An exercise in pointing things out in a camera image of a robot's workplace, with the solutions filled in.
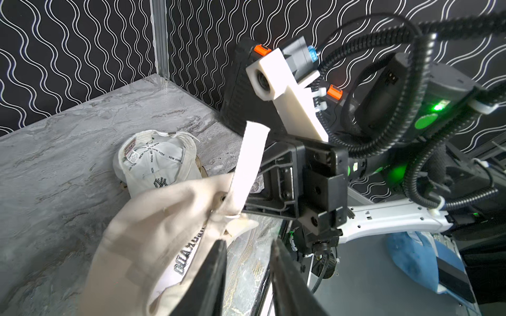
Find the wavy line pattern wallpaper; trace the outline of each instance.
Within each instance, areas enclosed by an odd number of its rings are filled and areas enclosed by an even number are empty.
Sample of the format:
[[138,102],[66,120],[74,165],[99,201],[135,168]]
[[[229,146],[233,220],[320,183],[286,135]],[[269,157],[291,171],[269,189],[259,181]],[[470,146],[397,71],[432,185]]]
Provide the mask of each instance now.
[[[170,79],[215,109],[223,101],[228,65],[235,45],[250,37],[269,48],[303,35],[316,46],[336,27],[369,13],[395,12],[412,21],[446,20],[506,9],[499,0],[167,0],[167,32]],[[347,27],[323,51],[323,57],[351,38],[398,25],[392,19],[371,19]],[[327,80],[346,89],[372,61],[393,51],[408,51],[398,45],[371,49],[336,65]],[[489,88],[506,80],[506,40],[503,37],[440,42],[434,59],[452,65]],[[355,92],[361,100],[377,74]],[[506,130],[506,109],[481,117],[453,139],[470,152]],[[391,195],[379,175],[355,182],[352,187],[378,202]]]
[[156,72],[149,0],[0,0],[0,136]]

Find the screw hole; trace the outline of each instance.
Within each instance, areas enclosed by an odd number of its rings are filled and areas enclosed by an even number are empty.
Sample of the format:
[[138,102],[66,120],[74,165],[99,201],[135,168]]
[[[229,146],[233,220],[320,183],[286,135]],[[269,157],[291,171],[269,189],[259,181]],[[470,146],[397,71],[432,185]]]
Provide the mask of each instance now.
[[259,70],[257,70],[257,80],[258,80],[258,84],[262,87],[262,89],[264,89],[267,92],[269,92],[271,90],[271,86],[269,86],[269,82],[267,81],[267,78]]

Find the white baseball cap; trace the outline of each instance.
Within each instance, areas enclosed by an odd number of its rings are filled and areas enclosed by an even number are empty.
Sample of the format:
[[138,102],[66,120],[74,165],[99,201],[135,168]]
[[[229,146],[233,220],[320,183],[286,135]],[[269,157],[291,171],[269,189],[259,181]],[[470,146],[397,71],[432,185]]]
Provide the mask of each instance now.
[[166,133],[150,129],[136,133],[114,157],[114,173],[126,183],[132,198],[148,189],[201,179],[193,139],[197,138],[184,131]]

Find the care tag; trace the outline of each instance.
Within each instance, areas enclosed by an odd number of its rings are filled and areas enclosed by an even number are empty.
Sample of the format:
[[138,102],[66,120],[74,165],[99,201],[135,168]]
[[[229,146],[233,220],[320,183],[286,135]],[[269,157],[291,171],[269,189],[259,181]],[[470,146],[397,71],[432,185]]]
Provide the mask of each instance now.
[[132,151],[135,147],[135,142],[136,142],[136,137],[134,137],[134,139],[132,139],[128,145],[125,147],[125,149],[123,150],[123,154],[125,157],[128,156],[128,154],[130,153],[130,151]]
[[140,155],[135,150],[132,150],[128,153],[126,158],[128,159],[129,162],[136,163],[137,159],[139,159],[139,156]]

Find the marble surface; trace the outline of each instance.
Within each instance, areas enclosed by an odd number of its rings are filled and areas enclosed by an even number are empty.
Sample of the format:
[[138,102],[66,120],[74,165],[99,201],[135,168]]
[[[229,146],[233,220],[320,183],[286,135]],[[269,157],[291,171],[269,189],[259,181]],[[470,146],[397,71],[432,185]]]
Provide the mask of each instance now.
[[[145,129],[196,135],[209,175],[237,161],[241,138],[158,75],[0,138],[0,315],[76,314],[102,232],[130,198],[112,156]],[[265,271],[280,221],[257,220],[228,250],[224,314],[247,314]]]

